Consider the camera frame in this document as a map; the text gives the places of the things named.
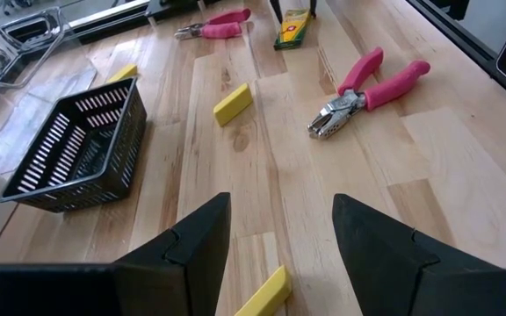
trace wooden tabletop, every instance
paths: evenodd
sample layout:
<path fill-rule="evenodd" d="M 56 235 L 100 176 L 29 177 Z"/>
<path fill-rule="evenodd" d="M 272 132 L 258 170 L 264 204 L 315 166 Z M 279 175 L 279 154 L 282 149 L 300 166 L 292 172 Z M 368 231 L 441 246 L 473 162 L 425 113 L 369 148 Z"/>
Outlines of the wooden tabletop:
<path fill-rule="evenodd" d="M 283 11 L 307 0 L 281 0 Z M 248 6 L 243 36 L 178 42 L 199 13 L 88 47 L 98 83 L 129 62 L 148 111 L 132 195 L 66 214 L 20 206 L 0 236 L 0 262 L 109 262 L 221 191 L 232 240 L 219 315 L 233 313 L 285 264 L 293 296 L 280 314 L 360 310 L 331 223 L 335 193 L 506 268 L 506 91 L 404 0 L 320 0 L 303 46 L 275 52 L 268 1 Z M 325 141 L 306 126 L 354 62 L 380 46 L 366 86 L 414 59 L 432 66 L 415 89 L 360 112 Z M 213 107 L 242 83 L 254 104 L 220 128 Z"/>

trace pink-handled pliers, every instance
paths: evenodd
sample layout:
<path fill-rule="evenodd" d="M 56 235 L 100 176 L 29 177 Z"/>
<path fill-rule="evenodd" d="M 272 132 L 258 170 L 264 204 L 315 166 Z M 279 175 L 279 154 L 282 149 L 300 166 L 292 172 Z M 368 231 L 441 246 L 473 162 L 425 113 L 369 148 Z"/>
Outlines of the pink-handled pliers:
<path fill-rule="evenodd" d="M 175 33 L 177 40 L 194 39 L 203 37 L 205 39 L 228 39 L 242 33 L 239 26 L 251 15 L 248 8 L 234 11 L 227 11 L 210 18 L 206 23 L 197 23 L 180 28 Z"/>
<path fill-rule="evenodd" d="M 427 61 L 413 61 L 394 77 L 364 92 L 358 92 L 362 83 L 382 64 L 384 51 L 377 47 L 362 57 L 337 88 L 338 98 L 331 100 L 319 112 L 307 130 L 311 138 L 326 139 L 341 128 L 362 108 L 372 111 L 409 92 L 421 75 L 430 70 Z"/>

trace plastic container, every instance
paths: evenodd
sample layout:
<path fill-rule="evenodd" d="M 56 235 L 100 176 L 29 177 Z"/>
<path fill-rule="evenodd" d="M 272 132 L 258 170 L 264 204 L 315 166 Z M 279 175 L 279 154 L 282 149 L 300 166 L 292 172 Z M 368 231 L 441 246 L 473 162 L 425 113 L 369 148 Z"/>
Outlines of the plastic container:
<path fill-rule="evenodd" d="M 0 175 L 17 168 L 57 99 L 91 86 L 97 71 L 73 35 L 60 8 L 0 26 Z"/>
<path fill-rule="evenodd" d="M 125 198 L 146 117 L 135 78 L 58 100 L 0 202 L 65 212 Z"/>

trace yellow eraser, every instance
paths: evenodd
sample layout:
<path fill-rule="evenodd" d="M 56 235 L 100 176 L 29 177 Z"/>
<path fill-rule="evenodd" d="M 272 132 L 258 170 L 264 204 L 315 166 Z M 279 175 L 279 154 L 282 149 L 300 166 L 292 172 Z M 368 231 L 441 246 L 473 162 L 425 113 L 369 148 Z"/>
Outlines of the yellow eraser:
<path fill-rule="evenodd" d="M 134 64 L 128 64 L 123 69 L 121 69 L 118 73 L 114 74 L 106 83 L 114 83 L 118 80 L 126 79 L 130 76 L 138 74 L 138 66 Z"/>
<path fill-rule="evenodd" d="M 280 266 L 235 316 L 271 316 L 292 291 L 285 266 Z"/>
<path fill-rule="evenodd" d="M 249 90 L 249 85 L 244 83 L 214 106 L 214 117 L 220 126 L 224 126 L 251 104 L 251 102 L 253 102 L 251 90 Z"/>

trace wooden plank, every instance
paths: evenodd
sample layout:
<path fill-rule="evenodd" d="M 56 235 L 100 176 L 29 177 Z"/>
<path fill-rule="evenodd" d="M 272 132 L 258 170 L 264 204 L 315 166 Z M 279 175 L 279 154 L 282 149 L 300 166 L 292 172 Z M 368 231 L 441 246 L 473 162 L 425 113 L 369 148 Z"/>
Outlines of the wooden plank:
<path fill-rule="evenodd" d="M 29 251 L 42 211 L 19 205 L 0 235 L 0 262 L 22 262 Z"/>
<path fill-rule="evenodd" d="M 214 42 L 214 52 L 220 58 L 222 97 L 260 76 L 246 36 Z"/>
<path fill-rule="evenodd" d="M 350 123 L 355 126 L 366 159 L 381 186 L 424 179 L 430 175 L 429 162 L 417 149 L 395 109 L 390 107 L 370 113 L 362 111 Z"/>
<path fill-rule="evenodd" d="M 356 299 L 349 299 L 354 298 L 354 293 L 331 228 L 332 193 L 325 190 L 326 178 L 320 174 L 324 168 L 336 173 L 336 169 L 322 165 L 321 159 L 331 156 L 320 157 L 317 150 L 310 149 L 317 142 L 308 138 L 305 125 L 296 117 L 304 107 L 297 106 L 288 95 L 288 74 L 260 79 L 257 87 L 261 96 L 258 106 L 263 109 L 274 157 L 294 275 L 301 276 L 293 283 L 294 295 L 301 293 L 306 304 L 300 311 L 320 315 L 360 314 Z"/>
<path fill-rule="evenodd" d="M 184 128 L 181 123 L 150 126 L 149 149 L 142 154 L 145 169 L 129 250 L 134 250 L 175 225 L 183 162 Z"/>
<path fill-rule="evenodd" d="M 155 107 L 154 114 L 161 122 L 173 123 L 187 120 L 194 60 L 202 54 L 199 48 L 213 50 L 212 41 L 202 45 L 199 43 L 199 41 L 186 40 L 170 46 L 168 66 L 159 77 L 160 82 L 163 81 L 163 86 L 157 90 L 161 93 L 159 95 L 161 106 Z"/>
<path fill-rule="evenodd" d="M 317 47 L 284 51 L 286 66 L 289 71 L 292 98 L 296 102 L 305 102 L 315 97 L 329 96 L 329 100 L 322 99 L 320 108 L 312 110 L 312 118 L 331 99 L 335 98 L 335 85 L 331 81 L 322 56 Z"/>
<path fill-rule="evenodd" d="M 216 315 L 234 315 L 279 265 L 274 233 L 231 240 Z M 281 306 L 275 314 L 286 315 L 285 306 Z"/>
<path fill-rule="evenodd" d="M 97 224 L 98 207 L 64 214 L 36 212 L 40 221 L 21 261 L 83 262 Z"/>
<path fill-rule="evenodd" d="M 455 246 L 452 231 L 429 181 L 394 184 L 388 186 L 387 190 L 403 223 Z"/>
<path fill-rule="evenodd" d="M 278 34 L 278 21 L 269 1 L 245 0 L 243 5 L 251 9 L 248 23 L 242 26 L 247 30 L 246 40 L 253 55 L 259 77 L 283 74 L 287 71 L 282 51 L 275 51 L 272 45 Z"/>
<path fill-rule="evenodd" d="M 404 119 L 431 163 L 430 187 L 455 245 L 506 268 L 506 175 L 447 108 Z"/>
<path fill-rule="evenodd" d="M 220 128 L 212 113 L 225 93 L 220 56 L 200 57 L 194 65 L 184 144 L 184 152 L 189 154 L 183 157 L 178 218 L 218 192 L 231 191 L 232 200 L 239 205 L 239 212 L 234 212 L 232 217 L 235 236 L 271 230 L 270 199 L 267 198 L 270 192 L 263 172 L 264 140 L 255 119 L 256 106 L 250 105 Z"/>

